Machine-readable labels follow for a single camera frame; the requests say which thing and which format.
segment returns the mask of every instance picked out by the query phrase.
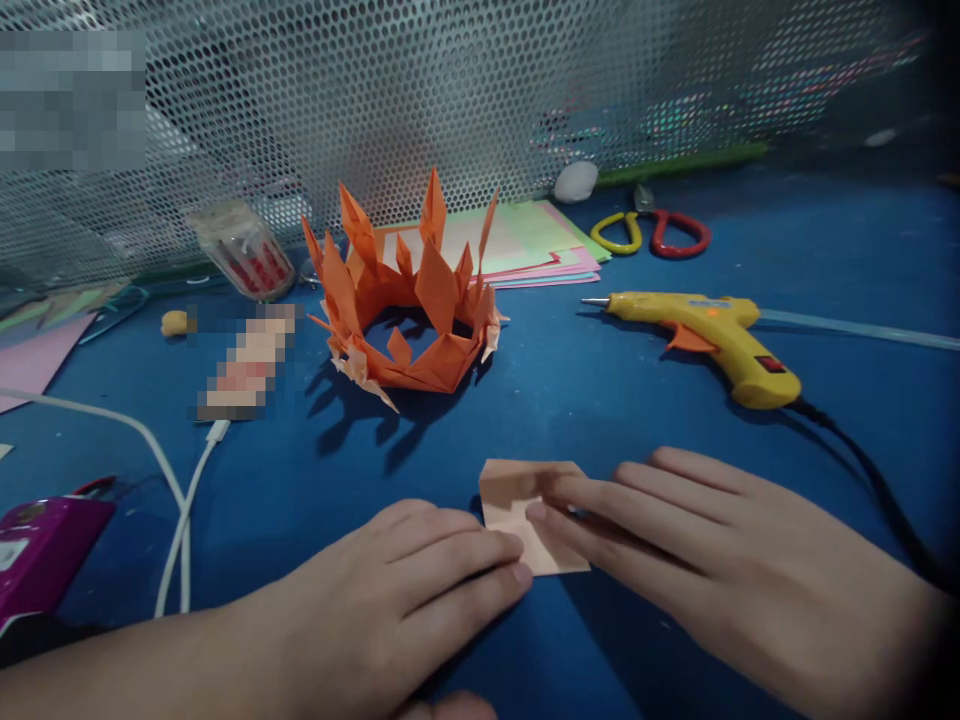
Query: red scissor handle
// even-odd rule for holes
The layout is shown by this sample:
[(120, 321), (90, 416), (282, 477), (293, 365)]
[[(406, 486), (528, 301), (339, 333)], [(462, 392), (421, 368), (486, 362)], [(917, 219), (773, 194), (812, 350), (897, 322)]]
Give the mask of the red scissor handle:
[[(713, 239), (710, 228), (683, 213), (655, 210), (653, 215), (657, 219), (657, 229), (653, 231), (653, 240), (650, 242), (650, 250), (654, 255), (665, 258), (696, 257), (707, 249)], [(690, 247), (664, 245), (663, 234), (667, 231), (667, 225), (673, 225), (692, 236), (697, 241), (696, 245)]]

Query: fingernail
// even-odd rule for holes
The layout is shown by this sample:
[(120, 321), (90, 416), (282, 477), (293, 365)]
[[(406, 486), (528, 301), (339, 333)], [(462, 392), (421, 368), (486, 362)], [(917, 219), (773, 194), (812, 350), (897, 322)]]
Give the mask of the fingernail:
[(523, 554), (523, 540), (519, 535), (514, 535), (513, 533), (504, 533), (507, 536), (507, 540), (510, 543), (510, 546), (517, 551), (518, 554)]
[(530, 587), (533, 583), (533, 573), (523, 563), (517, 563), (513, 566), (513, 576), (517, 578), (517, 583), (522, 588)]
[(547, 506), (539, 500), (527, 505), (528, 520), (545, 520), (547, 517)]

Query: glue gun trigger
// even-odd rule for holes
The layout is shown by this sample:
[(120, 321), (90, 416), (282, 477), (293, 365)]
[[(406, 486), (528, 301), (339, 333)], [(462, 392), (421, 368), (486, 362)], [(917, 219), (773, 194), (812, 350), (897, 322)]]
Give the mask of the glue gun trigger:
[(673, 335), (673, 339), (667, 344), (667, 350), (672, 350), (673, 348), (680, 348), (681, 350), (688, 350), (690, 352), (717, 352), (719, 349), (716, 345), (711, 343), (708, 340), (705, 340), (700, 335), (697, 335), (693, 330), (688, 328), (686, 325), (681, 325), (678, 322), (673, 320), (664, 320), (660, 323), (663, 327), (672, 328), (676, 332)]

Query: yellow scissor handle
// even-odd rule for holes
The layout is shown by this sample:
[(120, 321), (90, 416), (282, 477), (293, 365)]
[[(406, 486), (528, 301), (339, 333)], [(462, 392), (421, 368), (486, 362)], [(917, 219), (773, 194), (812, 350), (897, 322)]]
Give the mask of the yellow scissor handle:
[[(630, 233), (629, 245), (612, 243), (609, 240), (604, 240), (600, 236), (601, 230), (610, 227), (614, 223), (624, 220), (624, 218), (626, 218), (625, 222), (627, 224), (627, 232)], [(601, 220), (594, 225), (593, 230), (590, 231), (590, 239), (604, 250), (609, 250), (614, 255), (632, 255), (639, 250), (640, 246), (643, 244), (643, 235), (640, 234), (640, 226), (637, 225), (637, 213), (630, 212), (626, 215), (623, 213), (617, 213), (616, 215), (611, 215), (606, 220)]]

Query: stack of colored paper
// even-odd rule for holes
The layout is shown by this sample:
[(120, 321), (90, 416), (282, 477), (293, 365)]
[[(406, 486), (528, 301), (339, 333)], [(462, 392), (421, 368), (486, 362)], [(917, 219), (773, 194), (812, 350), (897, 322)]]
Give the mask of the stack of colored paper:
[[(451, 268), (456, 267), (469, 243), (474, 270), (479, 269), (476, 245), (484, 215), (483, 209), (477, 209), (447, 216), (441, 255)], [(398, 234), (410, 249), (414, 269), (418, 268), (423, 242), (416, 225), (375, 231), (384, 264), (397, 269)], [(609, 252), (584, 235), (549, 202), (504, 203), (497, 207), (490, 229), (483, 277), (497, 289), (504, 290), (596, 282), (600, 279), (597, 274), (600, 263), (609, 259)]]

